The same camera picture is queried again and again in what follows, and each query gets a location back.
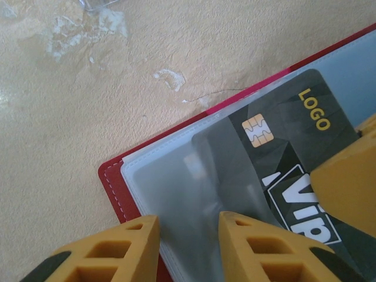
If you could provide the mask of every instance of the red leather cover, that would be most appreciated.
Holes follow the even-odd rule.
[[[228,98],[227,100],[223,101],[222,103],[219,103],[218,105],[206,110],[205,112],[202,112],[198,114],[197,116],[191,117],[190,119],[182,122],[181,124],[161,133],[160,135],[157,135],[150,140],[134,147],[133,149],[128,150],[127,152],[122,153],[121,155],[114,157],[111,160],[108,160],[104,164],[102,164],[98,170],[100,181],[102,182],[106,193],[108,195],[108,198],[110,199],[110,202],[115,210],[115,213],[117,217],[119,218],[119,221],[121,223],[126,222],[128,220],[135,219],[140,216],[140,212],[137,209],[137,206],[135,202],[132,199],[132,196],[130,195],[130,192],[128,190],[127,185],[125,184],[123,180],[123,176],[120,172],[120,167],[123,164],[122,158],[140,150],[141,148],[154,143],[155,141],[170,135],[171,133],[174,133],[178,131],[179,129],[182,129],[186,127],[187,125],[190,125],[194,122],[197,122],[198,120],[205,118],[208,115],[211,115],[218,110],[242,99],[245,98],[255,91],[261,89],[262,87],[265,87],[266,85],[270,84],[271,82],[274,82],[277,79],[282,78],[283,76],[287,75],[290,72],[296,71],[297,69],[301,68],[302,66],[307,65],[308,63],[311,63],[320,57],[364,36],[367,33],[370,33],[371,31],[376,30],[376,23],[370,25],[369,27],[323,49],[322,51],[319,51],[318,53],[292,65],[291,67],[282,70],[281,72],[272,75],[271,77],[247,88],[244,91],[241,91],[240,93]],[[159,264],[158,264],[158,271],[157,271],[157,282],[168,282],[172,281],[169,272],[167,271],[167,268],[165,264],[163,263],[161,257],[159,257]]]

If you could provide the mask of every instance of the yellow plastic piece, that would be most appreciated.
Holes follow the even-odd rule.
[[[359,129],[363,136],[311,173],[323,209],[376,237],[376,115]]]
[[[156,281],[159,256],[157,216],[143,216],[68,244],[72,254],[47,282]]]
[[[219,215],[227,282],[340,282],[310,251],[326,245],[229,211]]]

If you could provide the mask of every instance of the black card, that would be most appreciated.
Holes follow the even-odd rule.
[[[342,238],[356,236],[375,248],[376,240],[328,215],[310,186],[309,173],[358,138],[319,71],[301,73],[229,118],[281,225],[330,244],[363,275],[375,277],[363,263],[367,251]]]

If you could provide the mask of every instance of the textured table surface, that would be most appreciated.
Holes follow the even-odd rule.
[[[101,163],[375,21],[374,0],[0,0],[0,281],[118,223]]]

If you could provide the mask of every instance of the gold chip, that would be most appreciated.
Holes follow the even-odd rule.
[[[241,125],[251,141],[252,146],[255,148],[274,139],[274,136],[261,113],[251,117]]]

